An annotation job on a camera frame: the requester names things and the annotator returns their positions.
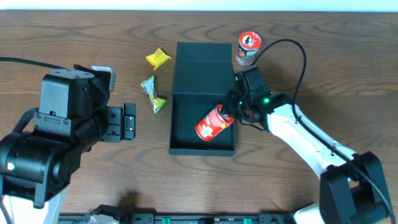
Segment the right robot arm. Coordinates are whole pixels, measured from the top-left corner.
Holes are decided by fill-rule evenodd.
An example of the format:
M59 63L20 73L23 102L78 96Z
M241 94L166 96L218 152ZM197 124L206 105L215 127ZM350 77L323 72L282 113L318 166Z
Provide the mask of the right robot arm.
M320 179L319 202L294 212L295 223L396 222L379 158L335 141L283 93L231 90L222 110L286 142Z

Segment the dark Pringles can red lid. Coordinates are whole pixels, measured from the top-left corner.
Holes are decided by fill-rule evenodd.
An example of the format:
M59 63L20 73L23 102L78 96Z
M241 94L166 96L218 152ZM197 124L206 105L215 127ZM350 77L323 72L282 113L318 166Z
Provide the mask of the dark Pringles can red lid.
M236 61L240 65L251 65L261 48L261 38L252 31L247 31L239 37L238 48L236 51Z

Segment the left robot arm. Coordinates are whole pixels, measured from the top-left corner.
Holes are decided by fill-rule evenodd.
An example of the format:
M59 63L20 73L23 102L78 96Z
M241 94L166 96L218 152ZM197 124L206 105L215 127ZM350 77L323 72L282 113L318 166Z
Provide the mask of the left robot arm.
M81 156L97 142L132 141L136 106L91 103L41 103L31 112L35 127L23 132L21 121L1 141L1 198L26 200L42 210L59 197L79 169Z

